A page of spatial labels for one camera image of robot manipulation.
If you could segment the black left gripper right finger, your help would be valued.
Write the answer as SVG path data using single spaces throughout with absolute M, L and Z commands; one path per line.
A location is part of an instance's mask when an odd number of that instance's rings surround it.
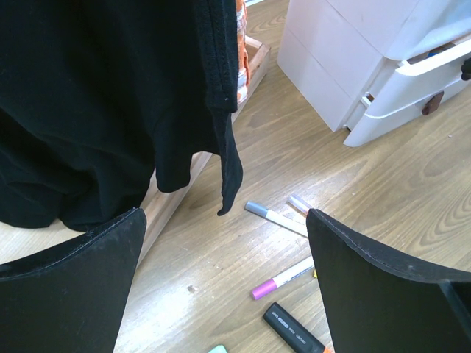
M 470 273 L 413 257 L 318 209 L 306 219 L 335 352 L 469 352 Z

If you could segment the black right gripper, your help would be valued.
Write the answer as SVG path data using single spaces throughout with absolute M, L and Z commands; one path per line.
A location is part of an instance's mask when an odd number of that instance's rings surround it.
M 471 58 L 466 59 L 461 66 L 461 79 L 464 81 L 471 79 Z

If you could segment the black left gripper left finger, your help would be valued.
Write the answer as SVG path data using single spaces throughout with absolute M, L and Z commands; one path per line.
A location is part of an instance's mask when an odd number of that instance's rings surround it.
M 145 231 L 134 208 L 1 264 L 1 351 L 112 352 Z

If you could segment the brown bottom drawer pull tab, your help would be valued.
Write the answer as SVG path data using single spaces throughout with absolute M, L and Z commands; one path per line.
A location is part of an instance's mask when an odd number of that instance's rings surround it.
M 422 115 L 430 115 L 438 110 L 445 92 L 441 91 L 432 96 L 422 108 Z

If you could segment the blue grey glue stick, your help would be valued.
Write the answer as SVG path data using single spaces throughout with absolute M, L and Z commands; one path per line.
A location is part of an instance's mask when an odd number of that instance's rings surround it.
M 408 63 L 413 65 L 415 63 L 418 63 L 420 61 L 423 61 L 425 59 L 428 59 L 429 57 L 432 57 L 432 56 L 435 56 L 437 54 L 440 54 L 442 53 L 443 51 L 447 51 L 448 49 L 451 49 L 453 48 L 454 46 L 456 46 L 455 43 L 453 42 L 449 42 L 449 43 L 446 43 L 444 45 L 441 45 L 439 47 L 436 47 L 434 49 L 431 49 L 430 51 L 427 51 L 425 53 L 422 53 L 422 54 L 419 54 L 415 57 L 412 57 L 410 59 L 407 59 Z

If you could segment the white three-drawer organizer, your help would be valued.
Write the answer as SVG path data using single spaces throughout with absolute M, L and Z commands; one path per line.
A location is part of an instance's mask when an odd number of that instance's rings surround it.
M 453 42 L 451 49 L 409 64 Z M 277 62 L 328 127 L 345 128 L 345 144 L 364 145 L 422 115 L 468 86 L 468 1 L 296 0 L 288 6 Z

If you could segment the white marker pink cap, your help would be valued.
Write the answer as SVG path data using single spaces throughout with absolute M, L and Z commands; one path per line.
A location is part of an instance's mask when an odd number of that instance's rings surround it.
M 251 295 L 254 300 L 259 300 L 262 297 L 270 294 L 274 290 L 282 287 L 286 283 L 292 281 L 298 276 L 314 268 L 314 260 L 312 257 L 307 257 L 304 260 L 298 262 L 292 267 L 282 271 L 278 275 L 272 277 L 268 281 L 252 289 Z

